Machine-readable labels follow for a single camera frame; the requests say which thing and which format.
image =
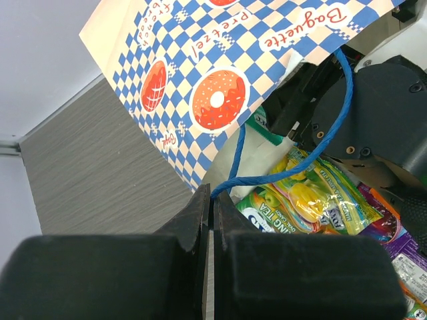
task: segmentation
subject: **red donut illustration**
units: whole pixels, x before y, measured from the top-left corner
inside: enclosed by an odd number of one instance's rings
[[[158,58],[149,68],[141,89],[141,105],[147,112],[153,112],[160,104],[165,93],[166,83],[166,61],[164,58]]]
[[[240,70],[213,69],[199,79],[191,92],[191,120],[202,131],[223,131],[244,110],[249,93],[248,80]]]
[[[214,8],[224,8],[229,7],[230,5],[233,5],[234,3],[238,2],[239,0],[207,0],[207,4],[210,7]]]

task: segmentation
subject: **white wall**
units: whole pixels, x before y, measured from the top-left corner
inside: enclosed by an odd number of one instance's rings
[[[1,140],[27,134],[101,73],[79,38],[99,1],[0,1]]]
[[[23,239],[40,234],[22,158],[0,155],[0,269]]]

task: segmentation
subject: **paper bag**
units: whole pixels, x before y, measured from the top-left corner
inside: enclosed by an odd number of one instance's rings
[[[80,33],[120,101],[195,190],[302,61],[318,65],[402,0],[102,0]]]

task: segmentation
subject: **snack package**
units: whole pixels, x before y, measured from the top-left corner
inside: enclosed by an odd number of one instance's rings
[[[407,288],[402,286],[408,306],[408,313],[404,320],[425,320],[427,319],[427,308],[421,303]]]
[[[289,170],[307,153],[293,147],[272,173]],[[317,159],[305,171],[256,187],[236,205],[262,231],[357,235],[382,216],[332,164]]]
[[[275,135],[268,131],[267,115],[262,105],[252,113],[251,117],[246,121],[246,124],[254,128],[260,135],[274,145],[279,145],[284,139],[282,136]]]
[[[405,287],[422,303],[427,303],[427,259],[409,233],[384,244]]]
[[[406,232],[400,220],[389,212],[389,210],[371,194],[370,188],[367,185],[363,183],[359,184],[358,190],[364,196],[368,204],[373,206],[383,216],[383,218],[371,223],[361,232],[361,235],[372,237],[380,243],[391,243]]]

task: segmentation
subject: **blue cord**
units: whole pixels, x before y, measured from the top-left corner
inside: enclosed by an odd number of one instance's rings
[[[230,175],[228,176],[229,180],[233,179],[238,175],[240,158],[242,157],[242,150],[245,143],[245,135],[246,135],[246,128],[245,128],[245,124],[243,124],[240,127],[238,145],[236,147],[236,152],[234,153],[234,160],[233,160],[232,168],[230,170]]]
[[[306,170],[312,164],[312,162],[315,161],[322,154],[322,152],[329,145],[330,141],[335,137],[335,134],[340,129],[342,123],[344,122],[344,119],[348,114],[348,111],[350,110],[350,106],[352,104],[353,89],[354,89],[352,68],[348,64],[346,56],[343,54],[341,49],[337,49],[334,54],[337,60],[340,62],[342,70],[346,77],[346,85],[347,85],[346,96],[344,97],[344,104],[340,111],[340,114],[336,118],[335,122],[332,124],[328,133],[325,135],[323,140],[318,144],[318,146],[313,150],[313,152],[310,153],[299,165],[296,165],[294,168],[284,172],[274,173],[273,175],[262,175],[258,177],[233,177],[227,181],[224,181],[212,191],[212,194],[211,194],[212,199],[215,199],[222,191],[231,189],[236,185],[265,185],[267,183],[274,183],[279,180],[288,178],[292,175],[296,175]],[[243,139],[240,139],[240,136],[239,136],[239,142],[243,144],[244,135],[243,135]],[[236,152],[241,153],[242,149],[243,149],[243,146],[238,145],[238,147],[236,148]],[[240,159],[240,156],[241,155],[235,155],[234,159],[235,160]]]

